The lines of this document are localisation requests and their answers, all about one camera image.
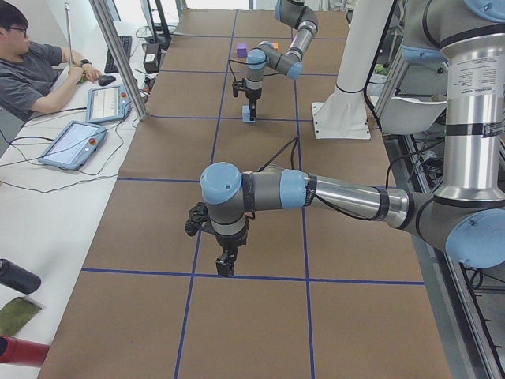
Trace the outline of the light blue foam block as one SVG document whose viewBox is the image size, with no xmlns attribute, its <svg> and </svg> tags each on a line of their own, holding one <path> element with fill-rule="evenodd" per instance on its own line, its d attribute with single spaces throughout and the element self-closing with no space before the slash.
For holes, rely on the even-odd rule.
<svg viewBox="0 0 505 379">
<path fill-rule="evenodd" d="M 251 115 L 249 105 L 242 106 L 241 115 L 244 123 L 254 123 L 256 121 L 256 119 Z"/>
</svg>

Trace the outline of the purple foam block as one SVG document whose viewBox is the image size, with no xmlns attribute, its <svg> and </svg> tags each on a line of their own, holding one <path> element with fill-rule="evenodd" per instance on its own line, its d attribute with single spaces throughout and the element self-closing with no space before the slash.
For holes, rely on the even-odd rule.
<svg viewBox="0 0 505 379">
<path fill-rule="evenodd" d="M 236 56 L 239 59 L 244 59 L 248 54 L 248 46 L 247 43 L 237 43 L 236 44 Z"/>
</svg>

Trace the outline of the black power box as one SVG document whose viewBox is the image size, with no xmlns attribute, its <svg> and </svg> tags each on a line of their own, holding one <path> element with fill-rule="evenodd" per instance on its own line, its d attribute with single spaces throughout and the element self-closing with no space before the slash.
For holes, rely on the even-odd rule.
<svg viewBox="0 0 505 379">
<path fill-rule="evenodd" d="M 146 73 L 158 73 L 161 59 L 160 46 L 157 43 L 144 45 L 144 69 Z"/>
</svg>

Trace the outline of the teach pendant far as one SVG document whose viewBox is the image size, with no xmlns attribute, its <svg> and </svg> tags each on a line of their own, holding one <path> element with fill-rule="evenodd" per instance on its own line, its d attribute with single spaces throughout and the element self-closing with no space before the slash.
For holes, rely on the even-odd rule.
<svg viewBox="0 0 505 379">
<path fill-rule="evenodd" d="M 88 91 L 86 122 L 121 121 L 129 115 L 131 107 L 131 99 L 122 84 L 92 88 Z"/>
</svg>

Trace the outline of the teach pendant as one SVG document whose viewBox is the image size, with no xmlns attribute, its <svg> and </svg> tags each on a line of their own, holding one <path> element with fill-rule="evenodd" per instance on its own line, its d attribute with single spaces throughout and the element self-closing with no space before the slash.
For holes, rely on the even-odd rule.
<svg viewBox="0 0 505 379">
<path fill-rule="evenodd" d="M 44 165 L 75 171 L 104 140 L 107 129 L 93 123 L 71 121 L 38 158 Z"/>
<path fill-rule="evenodd" d="M 131 107 L 131 99 L 122 84 L 92 88 L 88 91 L 86 122 L 121 121 L 129 115 Z"/>
</svg>

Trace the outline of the black computer mouse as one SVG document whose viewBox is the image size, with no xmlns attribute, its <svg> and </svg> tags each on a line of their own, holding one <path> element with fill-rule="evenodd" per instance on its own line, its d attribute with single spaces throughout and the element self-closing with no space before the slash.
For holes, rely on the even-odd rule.
<svg viewBox="0 0 505 379">
<path fill-rule="evenodd" d="M 99 84 L 99 86 L 104 87 L 104 86 L 107 86 L 107 85 L 113 83 L 114 81 L 116 81 L 116 77 L 115 76 L 113 76 L 113 75 L 102 75 L 98 79 L 98 84 Z"/>
</svg>

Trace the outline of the white plastic chair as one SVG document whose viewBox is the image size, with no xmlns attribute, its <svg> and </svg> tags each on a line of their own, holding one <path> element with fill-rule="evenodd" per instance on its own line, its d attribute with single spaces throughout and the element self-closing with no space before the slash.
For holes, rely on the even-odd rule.
<svg viewBox="0 0 505 379">
<path fill-rule="evenodd" d="M 425 132 L 446 107 L 446 100 L 421 101 L 394 96 L 389 100 L 380 116 L 382 131 L 396 135 Z"/>
</svg>

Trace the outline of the teach pendant near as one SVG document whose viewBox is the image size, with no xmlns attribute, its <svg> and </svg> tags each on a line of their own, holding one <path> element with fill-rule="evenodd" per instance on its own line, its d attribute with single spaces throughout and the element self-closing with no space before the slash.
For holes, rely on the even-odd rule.
<svg viewBox="0 0 505 379">
<path fill-rule="evenodd" d="M 71 121 L 38 158 L 44 165 L 75 171 L 104 140 L 107 129 L 93 123 Z"/>
</svg>

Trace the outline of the black water bottle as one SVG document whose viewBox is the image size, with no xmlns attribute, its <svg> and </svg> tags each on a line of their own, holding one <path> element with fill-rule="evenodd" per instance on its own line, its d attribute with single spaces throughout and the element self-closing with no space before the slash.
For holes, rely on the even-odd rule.
<svg viewBox="0 0 505 379">
<path fill-rule="evenodd" d="M 15 291 L 29 295 L 39 289 L 41 279 L 36 274 L 2 258 L 1 284 Z"/>
</svg>

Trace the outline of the green cloth pouch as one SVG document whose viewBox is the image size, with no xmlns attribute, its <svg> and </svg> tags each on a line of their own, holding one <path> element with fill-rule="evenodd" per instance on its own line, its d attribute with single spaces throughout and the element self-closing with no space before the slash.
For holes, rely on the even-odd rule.
<svg viewBox="0 0 505 379">
<path fill-rule="evenodd" d="M 22 297 L 17 297 L 6 303 L 1 308 L 1 335 L 14 336 L 41 309 L 41 306 Z"/>
</svg>

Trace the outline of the seated person grey shirt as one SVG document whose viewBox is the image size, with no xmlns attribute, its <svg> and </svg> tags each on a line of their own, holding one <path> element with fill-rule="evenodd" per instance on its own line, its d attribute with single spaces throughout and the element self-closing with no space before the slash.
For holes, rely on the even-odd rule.
<svg viewBox="0 0 505 379">
<path fill-rule="evenodd" d="M 16 6 L 1 2 L 1 108 L 24 122 L 34 113 L 60 111 L 82 80 L 102 76 L 68 47 L 31 41 L 28 26 Z"/>
</svg>

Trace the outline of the red bottle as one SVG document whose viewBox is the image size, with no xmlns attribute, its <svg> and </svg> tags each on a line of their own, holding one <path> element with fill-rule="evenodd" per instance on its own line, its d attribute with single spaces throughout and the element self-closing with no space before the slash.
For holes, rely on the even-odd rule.
<svg viewBox="0 0 505 379">
<path fill-rule="evenodd" d="M 41 367 L 51 346 L 28 340 L 1 336 L 1 363 Z"/>
</svg>

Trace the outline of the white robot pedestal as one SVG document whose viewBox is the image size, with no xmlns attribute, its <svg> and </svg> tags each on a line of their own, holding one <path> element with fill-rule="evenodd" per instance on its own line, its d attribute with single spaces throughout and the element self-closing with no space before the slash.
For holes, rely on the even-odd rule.
<svg viewBox="0 0 505 379">
<path fill-rule="evenodd" d="M 393 0 L 357 1 L 346 39 L 335 90 L 312 105 L 317 139 L 368 140 L 365 94 L 370 69 L 394 11 Z"/>
</svg>

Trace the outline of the aluminium frame post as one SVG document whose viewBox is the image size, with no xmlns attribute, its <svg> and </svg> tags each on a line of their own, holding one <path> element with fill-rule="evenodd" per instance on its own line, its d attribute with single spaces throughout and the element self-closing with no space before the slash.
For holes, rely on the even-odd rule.
<svg viewBox="0 0 505 379">
<path fill-rule="evenodd" d="M 126 87 L 127 94 L 132 101 L 137 117 L 140 121 L 143 121 L 148 115 L 148 112 L 141 98 L 129 60 L 122 48 L 107 2 L 105 0 L 90 0 L 89 2 L 106 45 L 114 57 L 118 72 Z"/>
</svg>

